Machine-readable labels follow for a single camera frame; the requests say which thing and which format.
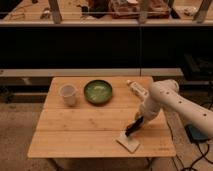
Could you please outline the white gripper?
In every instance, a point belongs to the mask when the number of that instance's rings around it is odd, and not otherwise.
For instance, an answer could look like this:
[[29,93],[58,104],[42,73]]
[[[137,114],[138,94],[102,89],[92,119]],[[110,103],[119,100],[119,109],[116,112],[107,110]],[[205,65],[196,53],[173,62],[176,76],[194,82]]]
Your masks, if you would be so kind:
[[145,99],[139,105],[138,112],[135,114],[135,119],[143,118],[143,125],[146,125],[157,117],[160,112],[160,105],[154,100]]

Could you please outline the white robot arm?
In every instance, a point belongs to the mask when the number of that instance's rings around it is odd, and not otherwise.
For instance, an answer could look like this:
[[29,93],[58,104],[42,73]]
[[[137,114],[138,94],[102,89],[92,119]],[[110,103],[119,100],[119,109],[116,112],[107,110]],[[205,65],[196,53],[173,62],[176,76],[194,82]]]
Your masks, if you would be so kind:
[[163,106],[188,119],[202,133],[213,139],[213,111],[191,102],[178,94],[179,85],[175,80],[153,82],[147,89],[137,84],[135,93],[143,99],[139,115],[147,123],[157,117]]

